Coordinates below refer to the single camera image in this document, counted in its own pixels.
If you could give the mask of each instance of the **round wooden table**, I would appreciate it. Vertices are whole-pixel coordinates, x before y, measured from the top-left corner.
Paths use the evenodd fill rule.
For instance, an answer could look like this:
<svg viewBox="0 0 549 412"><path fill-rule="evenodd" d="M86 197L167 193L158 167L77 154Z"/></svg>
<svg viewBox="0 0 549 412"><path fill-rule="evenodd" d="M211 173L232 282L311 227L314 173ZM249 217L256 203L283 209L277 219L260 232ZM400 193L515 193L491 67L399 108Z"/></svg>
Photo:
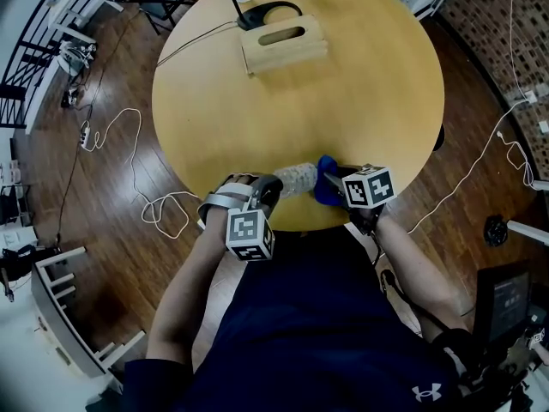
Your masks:
<svg viewBox="0 0 549 412"><path fill-rule="evenodd" d="M167 159L200 197L229 173L271 173L324 154L389 167L400 193L426 163L443 118L443 77L423 27L398 0L286 1L318 19L328 56L248 76L238 27L185 47L154 75L154 126ZM236 16L230 0L200 0L160 59ZM345 212L309 194L280 200L270 219L288 231L345 222Z"/></svg>

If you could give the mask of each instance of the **brick wall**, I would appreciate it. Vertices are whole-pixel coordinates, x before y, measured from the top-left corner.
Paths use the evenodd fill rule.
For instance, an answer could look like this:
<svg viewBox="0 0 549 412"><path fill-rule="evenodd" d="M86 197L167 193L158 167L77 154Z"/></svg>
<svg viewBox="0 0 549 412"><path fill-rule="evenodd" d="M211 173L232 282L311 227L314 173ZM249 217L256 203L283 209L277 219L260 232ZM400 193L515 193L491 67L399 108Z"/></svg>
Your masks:
<svg viewBox="0 0 549 412"><path fill-rule="evenodd" d="M510 61L510 0L446 0L441 12L473 49L510 105L519 100ZM549 133L542 134L538 125L540 120L549 121L549 0L515 0L513 23L518 80L524 91L533 89L539 98L532 106L518 106L514 114L541 179L549 180Z"/></svg>

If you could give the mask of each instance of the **black lamp base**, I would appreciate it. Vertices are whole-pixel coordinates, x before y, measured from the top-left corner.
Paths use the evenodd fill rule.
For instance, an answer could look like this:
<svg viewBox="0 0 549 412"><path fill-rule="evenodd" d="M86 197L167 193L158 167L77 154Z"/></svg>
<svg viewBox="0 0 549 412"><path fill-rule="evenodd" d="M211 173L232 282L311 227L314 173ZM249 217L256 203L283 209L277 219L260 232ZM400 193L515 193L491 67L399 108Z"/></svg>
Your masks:
<svg viewBox="0 0 549 412"><path fill-rule="evenodd" d="M256 6L255 8L248 9L241 16L239 16L237 19L238 27L244 29L245 31L250 31L256 27L265 26L265 17L267 14L271 10L281 6L287 6L288 8L295 9L299 16L303 15L303 12L301 12L299 6L290 2L264 3Z"/></svg>

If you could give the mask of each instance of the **wooden floor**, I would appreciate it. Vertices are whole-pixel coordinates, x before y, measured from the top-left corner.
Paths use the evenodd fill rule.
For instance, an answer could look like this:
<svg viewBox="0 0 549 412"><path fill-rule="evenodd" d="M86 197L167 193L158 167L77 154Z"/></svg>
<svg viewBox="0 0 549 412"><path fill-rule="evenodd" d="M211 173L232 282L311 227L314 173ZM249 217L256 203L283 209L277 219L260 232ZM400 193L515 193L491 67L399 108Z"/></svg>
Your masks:
<svg viewBox="0 0 549 412"><path fill-rule="evenodd" d="M89 32L99 41L100 48L89 88L79 106L93 98L101 65L135 13L135 6L128 6L120 15L105 8L92 20ZM430 20L424 26L443 69L446 142L433 153L419 177L389 206L406 228L411 228L454 188L502 115L480 75L446 33ZM157 36L142 15L131 22L106 67L91 118L92 130L103 132L123 108L142 111L135 165L137 185L149 198L184 189L162 153L151 116L154 66L166 38L167 33ZM31 136L16 135L22 171L32 185L35 227L46 245L55 240L63 191L87 113L87 109L60 108L66 81L65 74L57 75ZM143 201L133 192L130 167L124 164L132 150L136 128L137 116L128 112L112 127L102 150L79 153L63 215L62 248L84 245L88 251L87 258L71 264L77 291L74 299L67 302L68 312L82 336L97 349L111 341L127 341L141 328L149 329L164 289L199 234L198 201L188 197L181 202L189 211L191 222L179 239L167 239L141 221ZM513 137L508 125L503 131L508 139ZM175 206L167 207L162 227L174 233L184 224L184 216ZM522 186L522 174L507 163L505 148L497 139L461 189L413 234L457 287L456 297L464 312L474 305L475 277L480 268L528 259L536 279L547 280L547 255L542 245L511 233L504 245L486 246L483 226L486 217L493 214L540 228L546 226L543 200ZM380 267L386 266L383 258ZM229 260L214 278L204 326L194 349L196 364L207 353L243 270L242 264ZM406 314L403 319L413 326Z"/></svg>

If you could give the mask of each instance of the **navy shirt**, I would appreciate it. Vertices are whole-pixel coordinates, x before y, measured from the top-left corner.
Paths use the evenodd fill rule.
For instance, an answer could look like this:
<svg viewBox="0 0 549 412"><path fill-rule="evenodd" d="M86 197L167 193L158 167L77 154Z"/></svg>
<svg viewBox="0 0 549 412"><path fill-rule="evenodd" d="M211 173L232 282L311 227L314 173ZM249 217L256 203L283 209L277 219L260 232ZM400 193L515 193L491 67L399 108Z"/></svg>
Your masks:
<svg viewBox="0 0 549 412"><path fill-rule="evenodd" d="M345 228L277 239L249 263L214 345L190 366L136 360L131 411L448 409L455 364L402 324Z"/></svg>

